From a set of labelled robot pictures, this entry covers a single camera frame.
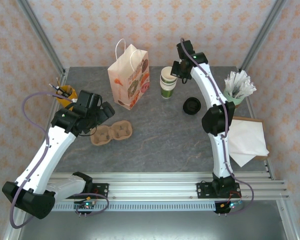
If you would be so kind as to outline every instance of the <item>black cup lid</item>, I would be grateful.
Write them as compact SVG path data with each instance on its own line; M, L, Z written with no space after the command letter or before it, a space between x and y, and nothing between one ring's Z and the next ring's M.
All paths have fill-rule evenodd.
M195 97L189 97L183 104L183 111L186 114L194 115L201 109L200 101Z

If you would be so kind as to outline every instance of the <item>purple cable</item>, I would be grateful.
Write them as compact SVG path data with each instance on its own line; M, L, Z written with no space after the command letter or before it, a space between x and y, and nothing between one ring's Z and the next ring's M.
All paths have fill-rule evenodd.
M215 86L214 82L212 81L211 77L208 75L208 73L193 59L193 57L188 53L188 51L186 50L185 46L184 46L184 41L185 39L182 37L180 39L180 44L181 44L181 47L182 47L182 50L184 51L185 55L205 74L205 76L209 79L210 83L212 84L212 87L214 89L214 92L219 100L219 102L221 103L222 105L222 108L223 108L223 111L224 111L224 117L225 117L225 130L224 130L224 135L222 135L222 146L223 146L223 155L224 155L224 163L225 163L225 167L227 169L227 171L229 172L229 174L231 175L231 177L239 182L239 183L242 183L242 184L245 184L247 185L250 189L251 189L251 201L249 202L249 204L243 208L243 209L240 209L238 211L235 211L235 212L230 212L228 213L228 215L233 215L233 214L238 214L242 211L245 211L246 209L248 209L251 204L254 202L254 199L255 199L255 192L252 188L252 186L245 182L245 181L242 181L242 180L239 180L238 178L235 177L235 175L230 171L229 169L229 166L228 166L228 162L227 162L227 153L226 153L226 143L225 143L225 138L228 136L228 112L227 112L227 108L226 108L226 105L225 103L221 100L221 97L218 93L218 90L217 90L217 87Z
M103 198L103 199L106 200L106 203L107 203L107 204L106 204L105 208L104 208L104 209L101 209L100 211L94 211L94 212L92 212L92 213L85 214L86 217L93 216L93 215L96 215L96 214L101 214L101 213L103 213L103 212L109 207L109 199L108 199L106 196L103 196L103 195L98 194L98 193L78 193L78 194L74 194L73 196L88 196L88 195L89 195L89 196L101 197L101 198ZM78 212L78 209L79 209L80 207L82 207L83 205L85 205L85 204L86 204L85 202L79 204L79 205L75 208L75 213L78 214L78 215L80 216L81 213Z
M32 220L32 218L34 216L31 216L29 219L27 219L24 223L22 223L21 225L16 225L15 224L15 221L14 221L14 209L15 209L15 205L16 205L16 202L17 202L17 199L19 197L19 194L21 192L21 190L24 188L24 186L26 185L26 183L28 182L28 180L30 179L30 177L32 176L32 174L37 170L37 168L39 167L39 165L42 163L42 161L44 160L47 152L48 152L48 149L49 149L49 135L48 135L48 132L43 128L41 127L40 125L34 123L33 121L31 121L31 119L27 116L26 112L25 112L25 105L26 105L26 101L34 96L37 96L37 95L49 95L49 96L53 96L53 97L57 97L57 98L60 98L60 99L65 99L65 100L68 100L69 102L72 103L72 100L64 97L64 96L61 96L61 95L58 95L58 94L55 94L55 93L51 93L51 92L48 92L48 91L40 91L40 92L36 92L36 93L33 93L29 96L27 96L23 102L22 102L22 113L23 115L25 116L25 118L33 125L35 126L36 128L39 128L43 133L44 133L44 136L45 136L45 149L43 151L43 154L41 156L41 158L39 159L39 161L36 163L36 165L34 166L34 168L29 172L29 174L26 176L25 180L21 183L20 187L18 188L18 190L16 191L14 197L13 197L13 200L12 200L12 203L11 203L11 208L10 208L10 224L11 226L14 228L14 229L19 229L19 228L22 228L24 225L26 225L30 220Z

